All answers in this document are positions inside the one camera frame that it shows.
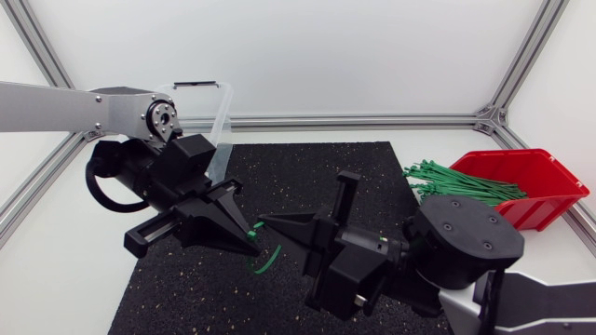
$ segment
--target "clear plastic container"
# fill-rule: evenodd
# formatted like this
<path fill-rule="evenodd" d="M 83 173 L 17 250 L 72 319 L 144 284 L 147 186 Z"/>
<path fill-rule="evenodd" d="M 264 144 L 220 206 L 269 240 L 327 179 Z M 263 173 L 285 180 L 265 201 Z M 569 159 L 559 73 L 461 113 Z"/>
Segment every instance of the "clear plastic container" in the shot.
<path fill-rule="evenodd" d="M 207 173 L 214 183 L 225 178 L 232 153 L 229 135 L 232 133 L 228 109 L 234 90 L 226 83 L 166 84 L 156 92 L 174 99 L 180 124 L 185 135 L 202 134 L 217 148 Z"/>

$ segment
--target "floor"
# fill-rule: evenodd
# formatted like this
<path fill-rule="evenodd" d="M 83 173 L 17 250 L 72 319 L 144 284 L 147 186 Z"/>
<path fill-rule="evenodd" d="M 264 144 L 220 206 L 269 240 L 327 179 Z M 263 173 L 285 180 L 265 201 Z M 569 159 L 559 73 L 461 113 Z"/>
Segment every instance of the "floor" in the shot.
<path fill-rule="evenodd" d="M 450 165 L 469 151 L 499 149 L 470 130 L 246 132 L 229 140 L 390 141 L 405 167 L 422 159 Z M 122 247 L 123 234 L 155 212 L 117 214 L 97 204 L 83 178 L 92 150 L 93 145 L 83 149 L 0 249 L 2 334 L 105 334 L 112 323 L 136 263 Z M 117 181 L 102 187 L 117 201 L 137 201 Z M 525 255 L 511 271 L 549 284 L 596 279 L 596 259 L 564 221 L 523 235 Z"/>

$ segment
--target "red plastic crate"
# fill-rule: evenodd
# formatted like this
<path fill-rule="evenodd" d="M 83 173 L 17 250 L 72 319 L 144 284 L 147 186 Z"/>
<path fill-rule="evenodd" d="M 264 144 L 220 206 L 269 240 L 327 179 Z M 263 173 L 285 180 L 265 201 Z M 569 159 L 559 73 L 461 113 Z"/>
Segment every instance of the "red plastic crate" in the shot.
<path fill-rule="evenodd" d="M 543 231 L 589 190 L 542 149 L 471 152 L 451 166 L 470 176 L 517 183 L 527 199 L 509 200 L 495 209 L 518 230 Z"/>

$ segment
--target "black rubber mat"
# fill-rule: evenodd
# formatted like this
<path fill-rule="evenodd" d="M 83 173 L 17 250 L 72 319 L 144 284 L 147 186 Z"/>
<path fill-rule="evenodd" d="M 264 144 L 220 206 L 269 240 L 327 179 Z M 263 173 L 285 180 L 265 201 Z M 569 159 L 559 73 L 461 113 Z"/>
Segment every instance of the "black rubber mat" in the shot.
<path fill-rule="evenodd" d="M 417 203 L 388 142 L 236 145 L 228 175 L 244 182 L 237 203 L 249 223 L 259 214 L 332 206 L 335 175 L 362 176 L 350 224 L 400 237 Z M 259 232 L 264 262 L 277 246 Z M 447 321 L 424 319 L 382 297 L 373 316 L 350 321 L 304 306 L 312 280 L 282 254 L 262 275 L 244 256 L 167 238 L 139 260 L 116 313 L 112 334 L 447 334 Z"/>

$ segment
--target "zip tie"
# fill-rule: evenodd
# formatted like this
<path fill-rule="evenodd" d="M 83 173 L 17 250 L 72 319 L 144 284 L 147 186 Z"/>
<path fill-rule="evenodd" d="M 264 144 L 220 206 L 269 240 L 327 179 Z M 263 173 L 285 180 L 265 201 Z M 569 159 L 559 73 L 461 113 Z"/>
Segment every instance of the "zip tie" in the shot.
<path fill-rule="evenodd" d="M 260 221 L 257 224 L 255 224 L 254 226 L 252 226 L 252 228 L 254 230 L 257 230 L 257 229 L 259 229 L 259 228 L 261 228 L 263 226 L 264 226 L 264 222 L 263 221 Z M 256 240 L 256 238 L 257 238 L 257 232 L 255 232 L 255 231 L 249 231 L 247 233 L 247 238 L 251 242 L 254 242 Z M 281 251 L 281 245 L 278 245 L 278 247 L 276 248 L 276 250 L 273 252 L 273 255 L 271 255 L 271 257 L 263 265 L 263 267 L 261 267 L 258 270 L 254 270 L 254 258 L 253 257 L 248 257 L 246 259 L 246 266 L 249 268 L 249 271 L 253 272 L 256 275 L 260 275 L 260 274 L 264 273 L 265 271 L 267 271 L 269 269 L 269 267 L 271 267 L 271 265 L 273 264 L 273 262 L 278 257 L 278 254 L 279 254 L 280 251 Z"/>

